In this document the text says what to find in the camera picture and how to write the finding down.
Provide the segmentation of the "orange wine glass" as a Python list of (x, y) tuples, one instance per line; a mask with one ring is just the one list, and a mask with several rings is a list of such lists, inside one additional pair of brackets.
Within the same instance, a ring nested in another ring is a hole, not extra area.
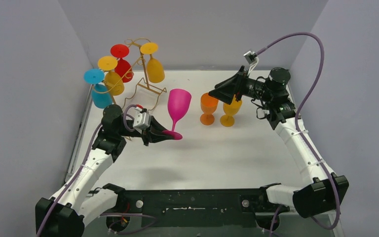
[(216, 111), (219, 100), (204, 93), (200, 98), (200, 107), (203, 114), (200, 116), (200, 122), (203, 125), (212, 125), (215, 121), (213, 113)]

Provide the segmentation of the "pink wine glass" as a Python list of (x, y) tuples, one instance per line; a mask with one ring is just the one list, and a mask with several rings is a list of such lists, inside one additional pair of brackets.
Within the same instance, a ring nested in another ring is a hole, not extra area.
[(163, 131), (164, 134), (170, 135), (174, 140), (181, 140), (183, 136), (175, 131), (176, 124), (188, 112), (192, 95), (180, 88), (172, 89), (169, 93), (167, 109), (172, 120), (171, 130)]

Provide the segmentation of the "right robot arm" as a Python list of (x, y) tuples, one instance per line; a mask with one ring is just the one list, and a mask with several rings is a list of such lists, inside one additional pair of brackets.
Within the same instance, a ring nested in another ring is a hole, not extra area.
[(349, 181), (338, 176), (318, 155), (309, 139), (301, 119), (295, 119), (296, 106), (289, 98), (286, 88), (291, 75), (289, 70), (277, 67), (271, 69), (267, 78), (251, 79), (243, 66), (227, 80), (215, 85), (209, 92), (225, 104), (240, 101), (242, 96), (259, 100), (264, 118), (282, 139), (293, 158), (302, 184), (289, 187), (280, 183), (263, 186), (265, 194), (258, 198), (259, 207), (266, 212), (278, 204), (294, 208), (303, 218), (309, 218), (335, 210), (343, 201)]

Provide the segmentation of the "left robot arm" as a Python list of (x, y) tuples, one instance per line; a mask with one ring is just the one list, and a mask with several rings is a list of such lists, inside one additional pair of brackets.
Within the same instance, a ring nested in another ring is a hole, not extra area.
[(89, 191), (101, 175), (114, 164), (126, 145), (126, 137), (141, 138), (143, 144), (173, 140), (147, 109), (137, 108), (131, 117), (119, 105), (104, 108), (101, 123), (94, 130), (82, 164), (67, 183), (50, 198), (41, 198), (35, 206), (38, 237), (80, 237), (85, 227), (105, 211), (122, 212), (127, 199), (123, 188), (108, 184), (95, 196)]

